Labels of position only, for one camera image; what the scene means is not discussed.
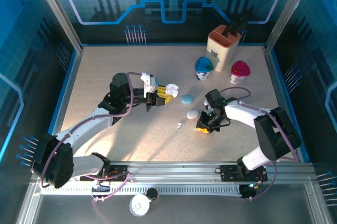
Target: pink cup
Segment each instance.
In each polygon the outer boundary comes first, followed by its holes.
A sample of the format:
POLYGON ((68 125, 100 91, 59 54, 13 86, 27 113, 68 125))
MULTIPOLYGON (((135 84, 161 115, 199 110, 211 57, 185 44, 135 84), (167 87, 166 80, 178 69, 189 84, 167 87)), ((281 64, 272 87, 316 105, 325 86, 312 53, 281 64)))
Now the pink cup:
POLYGON ((231 83, 238 84, 251 74, 248 65, 243 61, 237 61, 232 66, 231 83))

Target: yellow object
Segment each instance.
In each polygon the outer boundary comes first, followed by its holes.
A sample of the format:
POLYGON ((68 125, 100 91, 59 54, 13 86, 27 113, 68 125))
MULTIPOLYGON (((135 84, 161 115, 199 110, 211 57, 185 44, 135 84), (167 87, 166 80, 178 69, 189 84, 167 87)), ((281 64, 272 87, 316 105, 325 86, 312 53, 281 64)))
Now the yellow object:
POLYGON ((169 103, 173 99, 173 96, 165 94, 166 88, 164 86, 158 86, 157 88, 157 95, 160 98, 165 99, 165 104, 169 103))
POLYGON ((206 128, 195 128, 194 130, 197 130, 202 133, 209 133, 209 131, 206 128))

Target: small white ball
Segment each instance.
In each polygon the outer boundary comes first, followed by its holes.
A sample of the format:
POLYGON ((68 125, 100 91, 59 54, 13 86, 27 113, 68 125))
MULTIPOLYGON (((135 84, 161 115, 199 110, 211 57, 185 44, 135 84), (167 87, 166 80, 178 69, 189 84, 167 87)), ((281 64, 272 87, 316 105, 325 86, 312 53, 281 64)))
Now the small white ball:
POLYGON ((192 120, 192 119, 196 119, 199 116, 199 111, 198 110, 189 110, 187 112, 187 118, 192 120))

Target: black base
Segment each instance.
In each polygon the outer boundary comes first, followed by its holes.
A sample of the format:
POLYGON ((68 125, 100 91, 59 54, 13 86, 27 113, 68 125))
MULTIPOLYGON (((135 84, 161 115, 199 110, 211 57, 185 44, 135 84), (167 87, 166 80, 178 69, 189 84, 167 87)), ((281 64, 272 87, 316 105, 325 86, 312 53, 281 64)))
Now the black base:
POLYGON ((222 182, 258 182, 261 178, 263 182, 268 181, 267 172, 262 166, 245 174, 243 178, 239 177, 236 165, 221 165, 219 173, 222 182))
MULTIPOLYGON (((107 170, 106 174, 108 176, 114 176, 114 175, 118 175, 118 174, 121 174, 121 173, 127 171, 127 165, 110 165, 107 169, 108 170, 107 170)), ((123 182, 125 179, 126 179, 126 174, 123 175, 123 176, 120 176, 118 178, 112 178, 112 179, 108 179, 108 180, 104 180, 104 181, 105 182, 106 181, 108 181, 108 182, 109 181, 111 181, 111 182, 123 182)), ((82 177, 80 177, 80 181, 94 181, 94 179, 82 176, 82 177)))

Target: blue cup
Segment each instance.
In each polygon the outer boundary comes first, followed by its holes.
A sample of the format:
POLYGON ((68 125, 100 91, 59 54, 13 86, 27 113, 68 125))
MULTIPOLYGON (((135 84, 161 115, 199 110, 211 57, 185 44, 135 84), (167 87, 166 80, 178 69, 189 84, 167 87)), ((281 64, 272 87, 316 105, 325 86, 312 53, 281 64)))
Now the blue cup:
POLYGON ((200 57, 195 65, 196 78, 200 81, 206 80, 209 74, 213 71, 214 66, 210 59, 206 57, 200 57))

